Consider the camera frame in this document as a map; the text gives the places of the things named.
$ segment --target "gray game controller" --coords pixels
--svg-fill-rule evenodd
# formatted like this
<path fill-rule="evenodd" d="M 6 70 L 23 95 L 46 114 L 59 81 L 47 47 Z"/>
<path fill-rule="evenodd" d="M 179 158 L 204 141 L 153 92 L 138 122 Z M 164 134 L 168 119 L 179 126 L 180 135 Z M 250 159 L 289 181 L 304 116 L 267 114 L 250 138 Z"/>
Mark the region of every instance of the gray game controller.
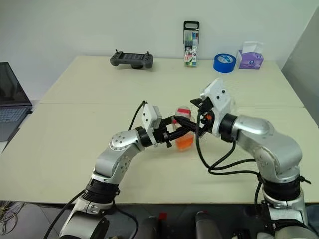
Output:
<path fill-rule="evenodd" d="M 110 63 L 113 66 L 119 64 L 130 64 L 133 69 L 140 69 L 143 66 L 145 68 L 151 68 L 153 64 L 153 56 L 147 52 L 146 54 L 124 53 L 123 51 L 117 51 L 111 57 Z"/>

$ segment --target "blue tape roll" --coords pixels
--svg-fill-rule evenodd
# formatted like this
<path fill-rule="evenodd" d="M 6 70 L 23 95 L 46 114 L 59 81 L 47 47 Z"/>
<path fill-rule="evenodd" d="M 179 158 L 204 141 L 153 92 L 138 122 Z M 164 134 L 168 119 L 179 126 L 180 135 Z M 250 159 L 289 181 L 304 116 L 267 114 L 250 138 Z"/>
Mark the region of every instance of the blue tape roll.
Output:
<path fill-rule="evenodd" d="M 236 58 L 229 54 L 218 54 L 214 58 L 214 69 L 222 73 L 228 73 L 234 70 Z"/>

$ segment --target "table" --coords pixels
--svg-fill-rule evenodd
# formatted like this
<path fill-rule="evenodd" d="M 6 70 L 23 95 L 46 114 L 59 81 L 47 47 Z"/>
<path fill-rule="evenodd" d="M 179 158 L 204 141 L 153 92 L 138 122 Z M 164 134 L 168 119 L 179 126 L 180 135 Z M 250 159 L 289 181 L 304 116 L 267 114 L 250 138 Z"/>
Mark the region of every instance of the table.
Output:
<path fill-rule="evenodd" d="M 187 103 L 188 100 L 197 98 L 200 89 L 207 85 L 203 84 L 204 81 L 208 83 L 216 77 L 213 70 L 207 71 L 203 68 L 203 72 L 210 74 L 210 77 L 207 77 L 206 73 L 198 72 L 204 80 L 196 78 L 197 84 L 203 86 L 189 82 L 183 84 L 174 94 L 170 94 L 173 92 L 172 89 L 181 85 L 179 74 L 188 77 L 193 73 L 183 73 L 185 68 L 178 67 L 177 63 L 175 70 L 167 69 L 163 67 L 166 61 L 155 59 L 153 71 L 156 68 L 163 69 L 162 75 L 166 75 L 163 78 L 164 82 L 168 83 L 169 77 L 177 79 L 171 80 L 168 92 L 161 92 L 159 89 L 162 89 L 163 84 L 158 83 L 161 72 L 153 74 L 155 71 L 136 71 L 125 67 L 109 68 L 107 61 L 106 57 L 76 58 L 44 96 L 35 112 L 0 156 L 2 200 L 45 203 L 69 201 L 87 184 L 96 158 L 108 146 L 112 135 L 128 128 L 141 99 L 158 105 L 162 115 L 167 116 L 173 114 L 175 106 L 190 105 Z M 180 63 L 180 60 L 168 61 Z M 201 62 L 209 66 L 208 61 Z M 253 81 L 250 75 L 254 74 L 254 79 L 269 79 L 274 84 L 272 88 L 286 92 L 290 100 L 285 100 L 285 94 L 280 97 L 277 91 L 272 97 L 268 97 L 268 101 L 263 100 L 267 93 L 262 95 L 261 90 L 260 97 L 256 100 L 247 100 L 253 99 L 255 93 L 249 94 L 250 91 L 246 91 L 246 97 L 242 95 L 245 99 L 235 99 L 236 111 L 238 114 L 266 118 L 279 132 L 290 135 L 297 141 L 304 156 L 301 173 L 313 183 L 313 186 L 302 185 L 305 200 L 319 202 L 319 194 L 316 191 L 316 185 L 319 183 L 319 130 L 288 83 L 285 84 L 281 79 L 278 67 L 272 62 L 265 62 L 264 66 L 269 69 L 272 76 L 265 76 L 267 71 L 245 70 L 223 75 L 226 84 L 230 86 L 231 94 L 240 95 L 241 90 L 248 88 L 248 79 Z M 94 73 L 92 81 L 85 80 L 88 71 Z M 129 72 L 135 74 L 135 78 L 132 78 Z M 141 77 L 143 74 L 147 74 L 148 77 Z M 244 86 L 239 84 L 237 75 L 242 75 L 243 82 L 247 82 Z M 135 94 L 122 90 L 126 87 L 122 81 L 127 82 Z M 267 84 L 263 81 L 252 84 L 259 84 L 259 87 L 267 89 Z M 276 97 L 278 101 L 281 98 L 277 105 L 274 100 Z M 137 117 L 135 126 L 140 123 Z M 230 146 L 211 135 L 206 135 L 201 141 L 202 151 L 209 162 L 225 154 Z M 229 162 L 248 157 L 249 155 L 238 147 L 229 158 Z M 254 163 L 237 166 L 237 169 L 243 168 L 256 169 L 256 166 Z M 117 202 L 252 203 L 256 185 L 257 180 L 253 175 L 209 175 L 201 164 L 195 148 L 180 153 L 175 148 L 167 149 L 165 145 L 161 145 L 158 148 L 146 149 L 132 160 L 120 184 L 121 193 L 117 197 Z"/>

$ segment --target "purple tissue box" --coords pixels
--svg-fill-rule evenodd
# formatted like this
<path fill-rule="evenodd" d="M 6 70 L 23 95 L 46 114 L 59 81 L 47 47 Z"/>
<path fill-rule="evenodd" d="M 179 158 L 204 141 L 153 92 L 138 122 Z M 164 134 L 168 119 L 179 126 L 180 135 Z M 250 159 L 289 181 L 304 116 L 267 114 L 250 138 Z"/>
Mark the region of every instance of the purple tissue box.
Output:
<path fill-rule="evenodd" d="M 237 66 L 239 69 L 259 69 L 264 61 L 264 57 L 260 53 L 247 52 L 242 53 L 242 50 L 237 54 Z"/>

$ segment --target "laptop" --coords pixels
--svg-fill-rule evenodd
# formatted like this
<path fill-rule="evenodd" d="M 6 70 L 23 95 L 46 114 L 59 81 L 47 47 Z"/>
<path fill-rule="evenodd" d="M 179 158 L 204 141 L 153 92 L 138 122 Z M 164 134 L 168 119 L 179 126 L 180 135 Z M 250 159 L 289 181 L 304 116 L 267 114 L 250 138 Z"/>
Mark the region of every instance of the laptop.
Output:
<path fill-rule="evenodd" d="M 8 62 L 0 62 L 0 141 L 8 141 L 32 108 Z"/>

